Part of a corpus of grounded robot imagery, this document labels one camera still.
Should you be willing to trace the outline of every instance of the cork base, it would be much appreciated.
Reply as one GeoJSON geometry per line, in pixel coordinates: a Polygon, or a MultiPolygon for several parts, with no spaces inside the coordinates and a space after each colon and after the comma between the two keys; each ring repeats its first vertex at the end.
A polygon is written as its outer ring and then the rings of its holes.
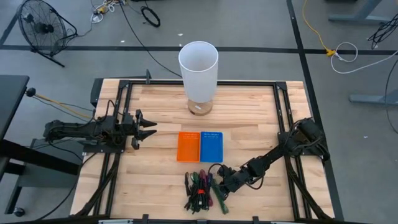
{"type": "Polygon", "coordinates": [[[206,103],[196,103],[192,100],[188,100],[188,110],[191,112],[191,114],[197,116],[204,116],[210,113],[212,107],[213,107],[213,100],[206,103]]]}

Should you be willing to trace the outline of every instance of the wheel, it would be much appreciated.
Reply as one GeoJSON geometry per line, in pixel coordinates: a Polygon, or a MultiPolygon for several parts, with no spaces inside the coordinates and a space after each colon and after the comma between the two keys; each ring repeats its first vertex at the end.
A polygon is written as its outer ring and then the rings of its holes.
{"type": "Polygon", "coordinates": [[[18,208],[18,207],[16,207],[16,208],[14,209],[14,211],[13,211],[13,214],[14,214],[16,217],[21,217],[21,216],[25,215],[25,210],[24,210],[23,208],[18,208]]]}

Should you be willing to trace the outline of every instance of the yellow cable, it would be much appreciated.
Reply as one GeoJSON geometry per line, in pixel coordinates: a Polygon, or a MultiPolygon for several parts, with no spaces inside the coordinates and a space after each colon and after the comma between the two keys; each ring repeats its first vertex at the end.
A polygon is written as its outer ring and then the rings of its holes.
{"type": "Polygon", "coordinates": [[[307,1],[308,1],[308,0],[305,0],[305,1],[304,1],[304,5],[303,5],[303,9],[302,9],[302,14],[303,14],[304,22],[306,23],[306,25],[307,25],[312,31],[314,31],[314,33],[318,34],[319,40],[320,40],[320,42],[321,42],[323,48],[326,50],[327,56],[331,57],[332,55],[334,55],[334,54],[336,53],[336,51],[335,51],[335,50],[331,50],[331,49],[329,49],[329,48],[327,48],[327,47],[325,46],[325,44],[323,43],[322,37],[321,37],[321,35],[319,34],[319,32],[318,32],[316,29],[314,29],[314,28],[308,23],[307,19],[305,18],[305,6],[307,5],[307,1]]]}
{"type": "Polygon", "coordinates": [[[68,111],[71,111],[72,113],[75,113],[75,114],[77,114],[77,115],[79,115],[79,116],[81,116],[81,117],[91,119],[91,116],[87,116],[87,115],[85,115],[85,114],[79,113],[79,112],[77,112],[77,111],[75,111],[75,110],[73,110],[73,109],[71,109],[71,108],[69,108],[69,107],[67,107],[67,106],[65,106],[65,105],[63,105],[63,104],[61,104],[60,102],[58,102],[58,101],[56,101],[56,100],[51,100],[51,99],[49,99],[49,98],[47,98],[47,97],[45,97],[45,96],[43,96],[43,95],[39,95],[39,94],[35,94],[35,96],[39,97],[39,98],[42,99],[42,100],[49,101],[49,102],[51,102],[51,103],[55,103],[56,105],[59,105],[59,106],[65,108],[65,109],[67,109],[68,111]]]}

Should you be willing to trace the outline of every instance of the plastic tray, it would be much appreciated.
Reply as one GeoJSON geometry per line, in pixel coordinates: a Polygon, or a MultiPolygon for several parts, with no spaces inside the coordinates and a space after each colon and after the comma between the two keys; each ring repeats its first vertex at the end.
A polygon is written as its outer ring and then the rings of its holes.
{"type": "Polygon", "coordinates": [[[180,132],[178,134],[177,161],[200,161],[200,133],[180,132]]]}
{"type": "Polygon", "coordinates": [[[202,131],[200,133],[200,162],[222,161],[223,133],[202,131]]]}

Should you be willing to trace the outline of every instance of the black desk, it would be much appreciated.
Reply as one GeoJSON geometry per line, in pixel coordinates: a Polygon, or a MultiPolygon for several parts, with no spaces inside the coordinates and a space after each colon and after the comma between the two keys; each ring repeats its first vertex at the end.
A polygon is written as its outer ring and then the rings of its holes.
{"type": "MultiPolygon", "coordinates": [[[[28,76],[0,75],[0,180],[5,172],[19,176],[6,214],[13,212],[22,187],[71,187],[81,164],[72,154],[58,151],[51,146],[31,149],[4,139],[25,94],[28,81],[28,76]],[[10,159],[24,163],[16,164],[10,162],[10,159]]],[[[31,147],[43,143],[34,139],[31,147]]],[[[75,141],[59,146],[77,153],[81,153],[83,147],[75,141]]]]}
{"type": "MultiPolygon", "coordinates": [[[[12,118],[24,96],[29,77],[0,75],[0,141],[4,139],[12,118]]],[[[0,180],[5,172],[22,174],[23,167],[9,163],[9,157],[0,157],[0,180]]]]}

